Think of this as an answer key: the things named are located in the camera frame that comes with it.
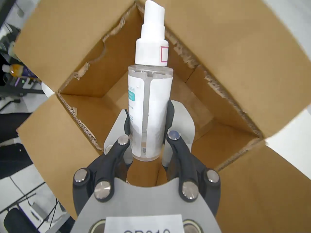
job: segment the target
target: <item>torn cardboard edge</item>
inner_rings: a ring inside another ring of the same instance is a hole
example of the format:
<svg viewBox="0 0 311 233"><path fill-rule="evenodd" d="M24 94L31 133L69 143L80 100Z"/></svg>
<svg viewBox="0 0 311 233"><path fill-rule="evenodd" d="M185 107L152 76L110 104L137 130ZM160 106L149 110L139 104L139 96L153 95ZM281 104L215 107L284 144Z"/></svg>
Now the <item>torn cardboard edge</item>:
<svg viewBox="0 0 311 233"><path fill-rule="evenodd" d="M65 105L69 113L73 116L74 120L76 123L80 126L80 128L83 130L83 132L86 134L86 136L89 138L91 143L100 151L104 150L104 147L100 147L97 143L96 137L94 134L87 128L87 126L77 118L77 108L72 108L71 106L68 105L68 103L63 99L63 97L58 93L57 94L58 98L62 101L62 103Z"/></svg>
<svg viewBox="0 0 311 233"><path fill-rule="evenodd" d="M120 22L116 27L114 27L108 34L106 34L102 38L102 42L104 43L104 48L102 53L95 59L88 61L85 63L81 69L79 69L77 72L73 72L70 77L64 82L64 84L61 86L61 88L58 90L57 95L61 102L64 104L64 106L67 108L67 110L71 113L77 124L80 126L80 128L83 130L85 135L89 138L91 143L100 151L103 151L103 147L100 147L97 143L97 140L95 136L92 134L92 132L86 127L86 125L81 122L77 118L77 113L74 111L73 108L71 108L68 103L62 98L61 92L64 90L64 88L69 84L69 82L72 79L77 79L80 80L81 77L87 72L87 70L90 68L90 66L93 63L96 63L100 61L104 55L105 55L105 41L113 35L116 35L121 28L125 25L126 19L130 15L131 11L137 7L137 9L141 12L144 13L144 7L138 2L135 1L135 4L131 6L121 17ZM253 131L253 133L258 136L258 138L253 139L251 142L249 142L245 147L243 147L238 153L234 154L232 157L230 157L227 161L224 163L220 164L217 167L217 170L221 170L234 162L236 159L241 157L243 154L245 154L247 151L249 151L256 143L261 141L263 139L263 134L261 131L256 127L256 125L253 123L253 121L248 117L248 115L242 111L240 106L237 104L237 102L231 97L231 95L226 91L226 89L212 76L212 74L199 63L199 60L195 57L195 55L186 48L185 45L183 45L176 37L173 35L167 28L165 28L165 36L174 44L174 50L177 52L177 54L182 58L183 62L187 64L187 66L190 69L195 69L196 67L200 66L203 68L205 72L205 79L208 81L208 85L222 98L226 99L229 104L233 106L233 108L237 111L237 113L243 118L243 120L246 121L247 125L250 127L250 129Z"/></svg>
<svg viewBox="0 0 311 233"><path fill-rule="evenodd" d="M246 152L250 151L258 142L262 141L260 138L254 138L250 142L246 144L244 148L242 148L239 152L235 153L233 156L231 156L228 160L220 164L215 168L217 172L221 171L228 165L232 164L235 160L240 158L242 155L244 155Z"/></svg>

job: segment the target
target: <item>orange juice bottle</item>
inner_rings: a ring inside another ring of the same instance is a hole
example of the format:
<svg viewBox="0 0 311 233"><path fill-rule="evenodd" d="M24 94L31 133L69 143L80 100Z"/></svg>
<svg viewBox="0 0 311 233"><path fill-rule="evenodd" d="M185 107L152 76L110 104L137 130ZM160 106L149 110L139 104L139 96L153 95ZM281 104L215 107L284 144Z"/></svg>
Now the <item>orange juice bottle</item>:
<svg viewBox="0 0 311 233"><path fill-rule="evenodd" d="M10 73L12 76L20 77L20 78L31 78L38 80L39 78L29 70L29 68L19 65L19 64L12 64L12 65L3 65L2 71L6 73Z"/></svg>

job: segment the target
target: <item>cardboard box flap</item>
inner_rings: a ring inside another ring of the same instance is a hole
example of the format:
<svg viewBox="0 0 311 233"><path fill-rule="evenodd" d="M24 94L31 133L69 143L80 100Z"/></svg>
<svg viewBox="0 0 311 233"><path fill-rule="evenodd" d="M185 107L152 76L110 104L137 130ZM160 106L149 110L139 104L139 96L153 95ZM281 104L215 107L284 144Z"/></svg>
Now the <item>cardboard box flap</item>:
<svg viewBox="0 0 311 233"><path fill-rule="evenodd" d="M57 91L133 0L42 0L26 22L15 53Z"/></svg>
<svg viewBox="0 0 311 233"><path fill-rule="evenodd" d="M73 175L102 152L89 142L56 94L20 126L18 134L49 188L74 217Z"/></svg>
<svg viewBox="0 0 311 233"><path fill-rule="evenodd" d="M311 102L311 63L262 0L154 0L165 26L271 136Z"/></svg>
<svg viewBox="0 0 311 233"><path fill-rule="evenodd" d="M311 181L264 141L219 172L226 232L311 232Z"/></svg>

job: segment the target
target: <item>cardboard box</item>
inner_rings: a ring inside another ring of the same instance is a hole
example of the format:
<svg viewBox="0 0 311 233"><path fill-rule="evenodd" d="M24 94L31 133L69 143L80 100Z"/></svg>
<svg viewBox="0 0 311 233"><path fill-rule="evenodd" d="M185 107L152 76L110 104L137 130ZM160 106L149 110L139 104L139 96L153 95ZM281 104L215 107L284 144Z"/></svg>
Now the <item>cardboard box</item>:
<svg viewBox="0 0 311 233"><path fill-rule="evenodd" d="M15 45L53 91L18 129L73 218L72 177L102 154L128 107L146 0L42 0ZM192 152L219 171L223 232L310 232L311 181L265 146L311 102L311 63L261 0L153 0L165 7L171 98L190 112ZM131 184L165 182L159 160L134 161Z"/></svg>

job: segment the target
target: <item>spray bottle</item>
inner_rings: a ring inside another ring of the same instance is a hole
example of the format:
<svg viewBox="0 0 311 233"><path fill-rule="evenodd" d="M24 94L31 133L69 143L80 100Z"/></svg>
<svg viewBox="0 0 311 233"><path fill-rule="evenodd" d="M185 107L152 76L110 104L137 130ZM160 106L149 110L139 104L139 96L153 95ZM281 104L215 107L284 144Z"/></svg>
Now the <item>spray bottle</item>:
<svg viewBox="0 0 311 233"><path fill-rule="evenodd" d="M152 161L160 156L173 69L167 67L164 8L146 1L135 65L129 66L130 140L133 156Z"/></svg>

